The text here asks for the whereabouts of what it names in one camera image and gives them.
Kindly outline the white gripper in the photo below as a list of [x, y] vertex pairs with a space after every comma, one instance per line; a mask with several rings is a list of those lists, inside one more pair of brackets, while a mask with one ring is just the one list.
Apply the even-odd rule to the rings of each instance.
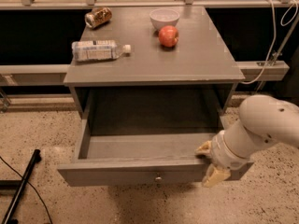
[[206, 141], [195, 150], [196, 156], [206, 156], [211, 159], [211, 164], [206, 170], [202, 186], [212, 188], [231, 176], [230, 170], [239, 170], [249, 158], [240, 158], [235, 155], [224, 141], [225, 131], [218, 132], [212, 141]]

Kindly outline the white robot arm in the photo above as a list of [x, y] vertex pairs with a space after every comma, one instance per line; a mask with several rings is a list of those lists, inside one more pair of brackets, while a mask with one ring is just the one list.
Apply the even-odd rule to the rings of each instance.
[[299, 107], [268, 95], [252, 95], [238, 108], [239, 118], [195, 150], [211, 160], [202, 185], [211, 188], [240, 170], [250, 156], [277, 143], [299, 147]]

